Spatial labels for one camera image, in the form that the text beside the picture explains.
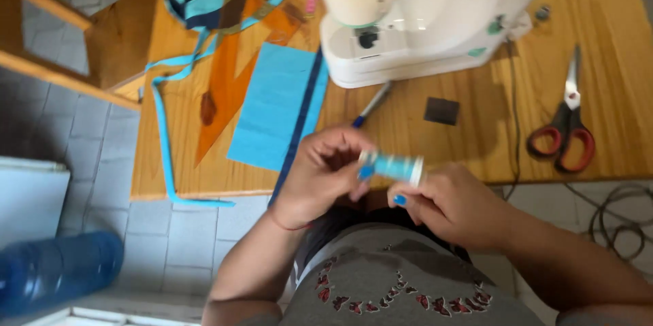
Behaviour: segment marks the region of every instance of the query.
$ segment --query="wooden chair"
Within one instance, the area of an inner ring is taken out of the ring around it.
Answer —
[[[61,0],[28,0],[84,31],[88,75],[29,53],[21,0],[0,0],[0,66],[114,104],[140,109],[155,0],[119,0],[86,16]]]

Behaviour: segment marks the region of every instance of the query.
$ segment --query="tabletop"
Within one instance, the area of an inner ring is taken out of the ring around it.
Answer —
[[[298,8],[302,2],[294,1]],[[653,36],[642,0],[534,0],[551,18],[538,22],[514,46],[516,106],[519,119],[521,182],[625,180],[653,176]],[[324,6],[305,24],[307,40],[296,34],[288,46],[316,51]],[[242,69],[267,33],[258,25],[240,37],[236,68]],[[185,30],[156,5],[150,61],[192,52],[197,33]],[[581,93],[583,123],[596,140],[596,155],[582,173],[560,175],[550,161],[526,153],[528,134],[550,122],[562,100],[569,59],[575,44],[583,50]],[[148,72],[136,147],[131,196],[164,198],[165,184],[157,117],[150,82],[174,70]],[[226,158],[239,113],[227,125],[201,163],[195,166],[200,131],[200,99],[208,87],[211,57],[199,61],[190,77],[160,86],[168,115],[175,188],[180,197],[206,198],[269,195],[278,173]],[[507,49],[486,65],[449,74],[397,81],[387,100],[363,126],[380,149],[396,155],[423,155],[436,168],[464,164],[487,184],[513,181],[517,129],[513,114],[513,79]],[[351,123],[380,86],[344,89],[329,82],[317,129]],[[460,103],[457,126],[423,120],[428,97]],[[375,179],[375,187],[388,181]]]

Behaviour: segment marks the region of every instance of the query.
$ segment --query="blue plastic bottle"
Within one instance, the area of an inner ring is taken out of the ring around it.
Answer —
[[[107,287],[123,262],[111,232],[11,244],[0,251],[0,320]]]

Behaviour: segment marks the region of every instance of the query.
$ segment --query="tiled floor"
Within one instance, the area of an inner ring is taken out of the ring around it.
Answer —
[[[66,1],[94,13],[116,0]],[[644,1],[653,18],[653,0]],[[29,3],[23,5],[23,37],[36,54],[87,71],[81,31]],[[204,295],[224,255],[265,211],[268,197],[235,198],[240,205],[220,210],[168,201],[129,202],[138,120],[138,113],[0,69],[0,135],[12,137],[2,139],[0,155],[63,161],[72,171],[60,233],[102,228],[124,238],[125,263],[118,286]],[[599,199],[614,186],[589,183],[576,188]],[[587,228],[593,213],[561,185],[524,185],[510,202],[577,232]],[[633,218],[653,217],[648,200],[631,199],[616,210]],[[632,246],[631,239],[635,238],[626,238],[621,245]],[[505,258],[474,254],[473,259],[502,288],[553,324],[556,313],[543,305]],[[653,246],[635,263],[653,272]]]

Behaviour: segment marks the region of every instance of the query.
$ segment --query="scissors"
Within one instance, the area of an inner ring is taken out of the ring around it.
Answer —
[[[556,170],[565,173],[578,173],[587,168],[594,157],[595,150],[594,137],[581,122],[581,94],[578,91],[580,65],[581,48],[576,45],[565,82],[564,100],[560,103],[551,124],[534,131],[528,137],[527,143],[531,155],[539,158],[555,158]],[[548,150],[542,150],[535,145],[535,142],[543,137],[553,139],[553,144]],[[574,138],[582,141],[583,154],[578,163],[570,166],[566,158]]]

